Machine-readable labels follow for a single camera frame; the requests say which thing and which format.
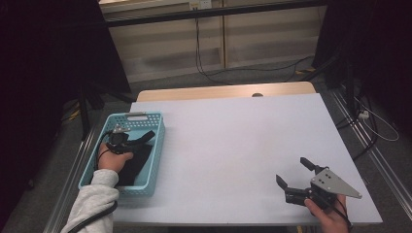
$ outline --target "basket handle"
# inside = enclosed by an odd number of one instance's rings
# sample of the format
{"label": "basket handle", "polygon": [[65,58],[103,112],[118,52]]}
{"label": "basket handle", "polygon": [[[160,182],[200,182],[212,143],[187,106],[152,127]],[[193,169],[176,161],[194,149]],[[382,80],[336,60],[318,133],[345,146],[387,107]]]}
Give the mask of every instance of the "basket handle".
{"label": "basket handle", "polygon": [[148,114],[146,112],[125,113],[126,117],[145,117]]}

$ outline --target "power outlet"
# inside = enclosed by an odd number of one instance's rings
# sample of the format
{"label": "power outlet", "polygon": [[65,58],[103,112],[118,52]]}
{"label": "power outlet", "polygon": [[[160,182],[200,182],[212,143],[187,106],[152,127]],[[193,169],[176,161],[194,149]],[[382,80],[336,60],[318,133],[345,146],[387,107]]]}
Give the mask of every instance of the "power outlet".
{"label": "power outlet", "polygon": [[199,6],[199,1],[195,0],[195,1],[189,1],[189,10],[194,11],[194,10],[200,10],[200,6]]}
{"label": "power outlet", "polygon": [[212,0],[200,0],[199,7],[201,10],[212,9]]}

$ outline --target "white table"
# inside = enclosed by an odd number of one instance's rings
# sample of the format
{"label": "white table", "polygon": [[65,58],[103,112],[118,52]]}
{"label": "white table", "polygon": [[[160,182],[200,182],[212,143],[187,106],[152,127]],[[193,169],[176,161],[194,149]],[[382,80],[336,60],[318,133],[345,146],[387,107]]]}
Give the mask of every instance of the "white table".
{"label": "white table", "polygon": [[306,208],[287,204],[275,175],[309,186],[304,156],[358,190],[353,224],[382,222],[319,94],[134,103],[161,111],[166,133],[154,196],[121,200],[117,223],[150,225],[308,225]]}

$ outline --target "white wall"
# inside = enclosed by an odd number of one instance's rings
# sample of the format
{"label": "white wall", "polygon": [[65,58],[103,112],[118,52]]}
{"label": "white wall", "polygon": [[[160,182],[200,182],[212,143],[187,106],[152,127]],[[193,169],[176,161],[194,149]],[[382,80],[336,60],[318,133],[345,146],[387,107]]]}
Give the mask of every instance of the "white wall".
{"label": "white wall", "polygon": [[[185,3],[182,0],[113,1],[118,0],[100,2],[105,18],[153,16],[189,9],[189,0]],[[213,7],[239,6],[245,2],[276,1],[215,0]],[[314,54],[324,13],[325,7],[316,7],[224,19],[201,18],[203,68],[216,70]],[[110,28],[110,32],[130,83],[197,72],[194,19],[116,27]]]}

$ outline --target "black clamp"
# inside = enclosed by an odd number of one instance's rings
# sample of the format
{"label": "black clamp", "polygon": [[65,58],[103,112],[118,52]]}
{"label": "black clamp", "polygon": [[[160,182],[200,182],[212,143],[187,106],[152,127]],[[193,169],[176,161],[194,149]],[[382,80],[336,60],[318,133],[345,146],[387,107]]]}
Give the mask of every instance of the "black clamp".
{"label": "black clamp", "polygon": [[129,128],[121,128],[117,125],[109,136],[109,142],[106,143],[107,148],[115,154],[135,153],[155,136],[155,133],[151,130],[139,139],[128,141],[129,135],[125,133],[128,131],[130,131]]}
{"label": "black clamp", "polygon": [[305,206],[306,198],[312,199],[322,210],[327,209],[336,201],[337,194],[361,198],[361,194],[336,176],[328,167],[314,165],[307,158],[301,157],[300,163],[310,171],[315,170],[315,177],[311,180],[311,186],[305,189],[291,188],[278,175],[276,183],[285,190],[286,202]]}

